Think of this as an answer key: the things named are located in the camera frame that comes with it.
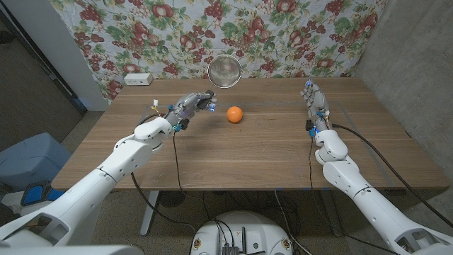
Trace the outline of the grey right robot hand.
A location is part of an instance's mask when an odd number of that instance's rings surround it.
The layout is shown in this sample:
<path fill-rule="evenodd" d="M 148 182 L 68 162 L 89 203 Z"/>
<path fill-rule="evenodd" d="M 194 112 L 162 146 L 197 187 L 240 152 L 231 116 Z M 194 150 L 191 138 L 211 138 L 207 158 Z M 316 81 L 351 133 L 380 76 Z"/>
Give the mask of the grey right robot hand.
<path fill-rule="evenodd" d="M 308 116 L 313 123 L 313 128 L 319 132 L 330 130 L 329 104 L 320 87 L 312 79 L 309 79 L 300 94 L 307 105 Z"/>

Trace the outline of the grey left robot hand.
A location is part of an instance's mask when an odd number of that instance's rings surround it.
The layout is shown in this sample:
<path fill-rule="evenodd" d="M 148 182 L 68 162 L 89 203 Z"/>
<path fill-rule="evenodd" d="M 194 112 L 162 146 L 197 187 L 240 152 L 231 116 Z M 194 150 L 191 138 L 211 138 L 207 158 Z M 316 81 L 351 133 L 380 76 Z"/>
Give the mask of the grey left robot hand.
<path fill-rule="evenodd" d="M 217 102 L 215 96 L 215 92 L 211 90 L 204 93 L 189 93 L 181 97 L 175 105 L 170 105 L 164 118 L 172 125 L 175 132 L 185 130 L 190 119 L 197 112 L 215 108 Z"/>

